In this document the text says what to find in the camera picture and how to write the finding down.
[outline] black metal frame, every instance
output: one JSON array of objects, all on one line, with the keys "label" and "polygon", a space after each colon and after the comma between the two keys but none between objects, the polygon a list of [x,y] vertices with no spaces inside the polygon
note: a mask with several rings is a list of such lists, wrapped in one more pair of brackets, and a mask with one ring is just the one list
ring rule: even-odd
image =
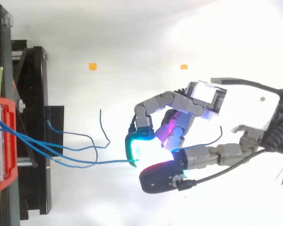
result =
[{"label": "black metal frame", "polygon": [[[63,130],[64,107],[48,106],[45,52],[42,47],[25,48],[20,60],[13,61],[14,80],[17,81],[17,90],[26,105],[23,113],[17,114],[17,130],[36,140],[62,145],[63,135],[52,136],[46,122],[49,119],[55,128]],[[48,214],[51,210],[50,169],[47,168],[50,161],[33,152],[19,139],[17,150],[18,157],[28,156],[32,163],[35,161],[37,164],[18,168],[21,220],[28,219],[28,210],[40,210],[41,215]],[[56,148],[56,151],[63,153],[60,148]]]},{"label": "black metal frame", "polygon": [[[26,43],[23,40],[11,41],[10,28],[2,24],[6,13],[0,5],[0,67],[3,67],[1,96],[16,103],[21,98],[26,105],[23,113],[17,110],[18,132],[40,141],[62,145],[63,135],[52,134],[46,123],[50,119],[56,129],[63,130],[64,127],[64,107],[48,106],[45,50],[42,47],[23,48]],[[21,58],[13,62],[12,47],[13,50],[22,51]],[[0,226],[20,226],[20,219],[28,219],[28,210],[40,210],[42,215],[51,210],[50,169],[47,168],[49,160],[35,153],[19,139],[17,155],[29,157],[33,166],[18,167],[18,178],[1,191]]]},{"label": "black metal frame", "polygon": [[[10,28],[2,24],[8,12],[0,5],[0,67],[3,67],[1,96],[14,99]],[[20,226],[18,179],[0,195],[0,226]]]}]

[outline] red holder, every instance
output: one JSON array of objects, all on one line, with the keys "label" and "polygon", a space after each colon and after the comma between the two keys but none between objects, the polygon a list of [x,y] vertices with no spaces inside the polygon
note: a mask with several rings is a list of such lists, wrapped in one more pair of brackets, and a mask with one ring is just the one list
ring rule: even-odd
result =
[{"label": "red holder", "polygon": [[[13,130],[16,130],[15,102],[6,98],[0,98],[0,105],[3,106],[3,122]],[[16,137],[8,132],[3,134],[5,175],[4,180],[0,182],[0,191],[18,177]]]}]

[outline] robotic hand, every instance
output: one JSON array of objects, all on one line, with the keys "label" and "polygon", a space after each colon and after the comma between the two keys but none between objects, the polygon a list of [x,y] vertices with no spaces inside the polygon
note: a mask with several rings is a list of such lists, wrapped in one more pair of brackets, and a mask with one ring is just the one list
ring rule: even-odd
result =
[{"label": "robotic hand", "polygon": [[[154,132],[151,114],[165,106],[172,109]],[[126,155],[129,160],[139,159],[130,164],[143,168],[140,182],[147,193],[185,190],[223,175],[260,153],[283,153],[283,89],[214,78],[211,83],[190,82],[186,89],[152,97],[139,103],[134,112],[125,139]],[[239,144],[181,148],[195,117],[244,134]],[[229,168],[200,180],[183,179],[184,170],[213,164]]]}]

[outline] blue wire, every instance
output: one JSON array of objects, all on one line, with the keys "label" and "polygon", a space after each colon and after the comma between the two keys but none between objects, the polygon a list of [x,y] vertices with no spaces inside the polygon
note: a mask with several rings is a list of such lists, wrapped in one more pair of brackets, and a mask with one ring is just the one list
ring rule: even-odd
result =
[{"label": "blue wire", "polygon": [[[112,161],[102,161],[102,162],[95,162],[95,161],[82,161],[82,160],[77,160],[77,159],[73,159],[73,158],[70,158],[70,157],[67,157],[67,156],[64,156],[64,155],[61,155],[60,153],[52,150],[51,148],[47,147],[46,145],[44,144],[41,144],[39,141],[31,138],[31,137],[28,137],[24,134],[21,134],[21,133],[18,133],[16,131],[14,131],[12,128],[10,128],[9,126],[7,126],[6,124],[4,124],[3,122],[0,121],[0,126],[6,130],[6,132],[9,132],[9,133],[12,133],[14,134],[15,136],[17,136],[18,138],[20,138],[21,140],[23,140],[26,144],[28,143],[25,138],[30,141],[30,142],[33,142],[33,143],[36,143],[37,145],[41,146],[41,147],[44,147],[46,150],[56,154],[57,156],[60,156],[62,158],[65,158],[65,159],[68,159],[68,160],[72,160],[72,161],[75,161],[75,162],[80,162],[80,163],[91,163],[91,164],[106,164],[106,163],[113,163],[113,162],[130,162],[130,161],[136,161],[136,160],[112,160]],[[34,150],[38,149],[36,147],[34,147],[33,145],[29,145],[31,148],[33,148]],[[42,152],[41,150],[36,150],[38,153],[40,154],[43,154],[44,156],[46,157],[50,157],[49,155],[47,155],[46,153]],[[74,166],[76,168],[87,168],[87,167],[90,167],[90,166],[85,166],[85,167],[79,167],[79,166]]]},{"label": "blue wire", "polygon": [[214,140],[214,141],[212,141],[210,143],[207,143],[207,144],[192,145],[192,146],[189,146],[189,147],[179,147],[177,149],[174,149],[172,152],[176,152],[176,151],[178,151],[180,149],[186,149],[186,148],[192,148],[192,147],[198,147],[198,146],[208,146],[208,145],[211,145],[211,144],[217,142],[222,137],[222,135],[223,135],[223,131],[222,131],[222,127],[220,126],[220,136],[216,140]]},{"label": "blue wire", "polygon": [[66,146],[62,146],[62,145],[57,145],[57,144],[53,144],[53,143],[48,143],[48,142],[44,142],[44,141],[39,141],[40,143],[44,144],[44,145],[47,145],[47,146],[52,146],[52,147],[58,147],[58,148],[64,148],[64,149],[67,149],[67,150],[70,150],[70,151],[74,151],[74,152],[79,152],[79,151],[82,151],[82,150],[85,150],[85,149],[89,149],[89,148],[94,148],[95,151],[96,151],[96,154],[97,154],[97,150],[96,148],[99,148],[99,149],[105,149],[109,146],[109,144],[111,143],[111,141],[109,140],[109,138],[107,137],[106,135],[106,132],[103,128],[103,125],[102,125],[102,120],[101,120],[101,110],[100,110],[100,128],[102,129],[104,135],[105,135],[105,138],[106,140],[108,141],[108,143],[105,145],[105,146],[95,146],[94,145],[94,141],[93,139],[88,136],[88,135],[85,135],[85,134],[79,134],[79,133],[70,133],[70,132],[63,132],[63,131],[60,131],[60,130],[56,130],[55,128],[53,128],[51,126],[51,123],[50,123],[50,120],[47,120],[46,121],[48,126],[51,128],[51,130],[53,130],[54,132],[56,133],[65,133],[65,134],[72,134],[72,135],[79,135],[79,136],[83,136],[83,137],[88,137],[92,143],[93,143],[93,146],[88,146],[88,147],[83,147],[83,148],[79,148],[79,149],[73,149],[73,148],[70,148],[70,147],[66,147]]}]

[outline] metal rod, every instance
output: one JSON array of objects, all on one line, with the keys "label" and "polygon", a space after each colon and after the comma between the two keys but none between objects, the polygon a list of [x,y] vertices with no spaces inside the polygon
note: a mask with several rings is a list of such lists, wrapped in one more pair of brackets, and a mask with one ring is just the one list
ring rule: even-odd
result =
[{"label": "metal rod", "polygon": [[24,166],[33,166],[32,162],[30,161],[29,157],[19,157],[17,159],[17,166],[24,167]]},{"label": "metal rod", "polygon": [[18,61],[21,59],[22,51],[13,51],[11,52],[11,59],[13,61]]}]

